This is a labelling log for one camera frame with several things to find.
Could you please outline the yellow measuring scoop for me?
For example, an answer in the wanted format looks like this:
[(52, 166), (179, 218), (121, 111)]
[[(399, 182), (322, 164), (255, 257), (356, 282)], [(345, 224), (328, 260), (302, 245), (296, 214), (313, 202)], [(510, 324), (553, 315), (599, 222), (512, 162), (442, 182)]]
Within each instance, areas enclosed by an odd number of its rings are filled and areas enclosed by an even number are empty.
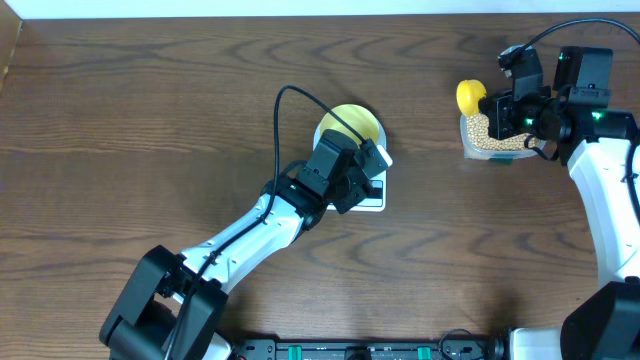
[(465, 117), (479, 114), (479, 101), (486, 96), (487, 90), (479, 80), (463, 80), (456, 88), (456, 102)]

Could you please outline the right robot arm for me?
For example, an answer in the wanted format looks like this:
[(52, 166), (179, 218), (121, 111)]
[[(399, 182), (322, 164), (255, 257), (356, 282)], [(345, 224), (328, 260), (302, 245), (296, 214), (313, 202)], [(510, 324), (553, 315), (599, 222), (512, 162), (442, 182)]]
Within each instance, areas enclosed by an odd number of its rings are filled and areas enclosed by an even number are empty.
[(636, 359), (639, 356), (639, 128), (609, 106), (613, 53), (565, 46), (554, 82), (543, 83), (536, 50), (512, 46), (499, 57), (511, 88), (484, 97), (480, 113), (495, 139), (529, 134), (556, 144), (587, 214), (598, 290), (552, 328), (515, 328), (505, 359)]

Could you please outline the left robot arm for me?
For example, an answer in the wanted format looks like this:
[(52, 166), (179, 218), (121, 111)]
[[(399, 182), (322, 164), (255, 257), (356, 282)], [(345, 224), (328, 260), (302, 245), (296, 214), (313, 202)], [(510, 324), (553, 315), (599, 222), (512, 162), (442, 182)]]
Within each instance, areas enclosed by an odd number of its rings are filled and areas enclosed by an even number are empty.
[(173, 253), (149, 250), (106, 317), (100, 342), (114, 359), (226, 359), (217, 333), (230, 292), (261, 262), (375, 192), (393, 161), (373, 139), (322, 135), (307, 161), (276, 167), (257, 203), (209, 240)]

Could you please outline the pale yellow bowl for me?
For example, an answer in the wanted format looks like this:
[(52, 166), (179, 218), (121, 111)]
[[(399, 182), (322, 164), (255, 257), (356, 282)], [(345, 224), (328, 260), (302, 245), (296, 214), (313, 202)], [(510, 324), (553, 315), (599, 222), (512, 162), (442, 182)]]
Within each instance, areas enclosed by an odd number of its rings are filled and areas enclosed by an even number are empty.
[[(343, 104), (332, 108), (331, 111), (361, 135), (364, 140), (372, 140), (375, 144), (380, 143), (382, 139), (381, 125), (367, 108), (356, 104)], [(362, 143), (359, 137), (330, 113), (326, 113), (319, 123), (318, 136), (321, 136), (325, 130), (337, 130), (350, 137), (358, 145)]]

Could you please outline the white digital kitchen scale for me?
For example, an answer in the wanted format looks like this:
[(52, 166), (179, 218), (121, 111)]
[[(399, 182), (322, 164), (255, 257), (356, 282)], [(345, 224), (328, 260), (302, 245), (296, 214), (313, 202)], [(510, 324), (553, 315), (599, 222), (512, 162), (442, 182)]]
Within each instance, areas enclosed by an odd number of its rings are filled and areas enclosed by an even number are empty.
[[(387, 149), (387, 136), (380, 121), (375, 118), (379, 127), (379, 137), (376, 142), (382, 148)], [(382, 212), (387, 200), (387, 171), (384, 171), (371, 180), (374, 191), (363, 199), (358, 205), (351, 208), (354, 212)]]

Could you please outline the soybeans in container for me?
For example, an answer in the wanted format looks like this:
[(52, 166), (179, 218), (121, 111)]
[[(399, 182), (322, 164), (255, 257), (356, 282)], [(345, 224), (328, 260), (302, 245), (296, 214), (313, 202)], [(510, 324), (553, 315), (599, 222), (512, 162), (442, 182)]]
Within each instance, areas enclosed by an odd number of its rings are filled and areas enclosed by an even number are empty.
[(505, 140), (489, 136), (489, 118), (483, 114), (466, 117), (466, 128), (471, 143), (480, 150), (518, 151), (525, 150), (528, 134), (520, 134)]

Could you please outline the clear plastic container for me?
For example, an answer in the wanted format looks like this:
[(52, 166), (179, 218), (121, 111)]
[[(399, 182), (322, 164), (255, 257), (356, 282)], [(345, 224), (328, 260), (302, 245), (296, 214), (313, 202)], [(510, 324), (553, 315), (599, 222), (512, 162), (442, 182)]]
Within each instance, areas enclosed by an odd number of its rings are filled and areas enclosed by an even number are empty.
[(464, 115), (460, 117), (460, 134), (461, 134), (461, 140), (463, 144), (464, 156), (468, 159), (475, 159), (475, 160), (511, 161), (516, 159), (533, 157), (536, 155), (536, 153), (531, 148), (537, 147), (539, 149), (543, 149), (545, 145), (544, 141), (539, 140), (537, 138), (532, 138), (529, 142), (529, 146), (531, 147), (530, 149), (526, 148), (525, 150), (518, 150), (518, 151), (480, 150), (476, 148), (469, 139), (467, 128), (466, 128), (466, 117)]

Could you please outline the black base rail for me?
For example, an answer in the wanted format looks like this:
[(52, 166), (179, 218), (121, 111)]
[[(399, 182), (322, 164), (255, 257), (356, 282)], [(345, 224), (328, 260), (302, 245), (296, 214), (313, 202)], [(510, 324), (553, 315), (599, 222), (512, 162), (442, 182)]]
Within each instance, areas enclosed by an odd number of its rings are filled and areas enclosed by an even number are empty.
[(247, 339), (236, 344), (231, 360), (504, 360), (502, 340), (453, 335), (409, 342), (285, 341)]

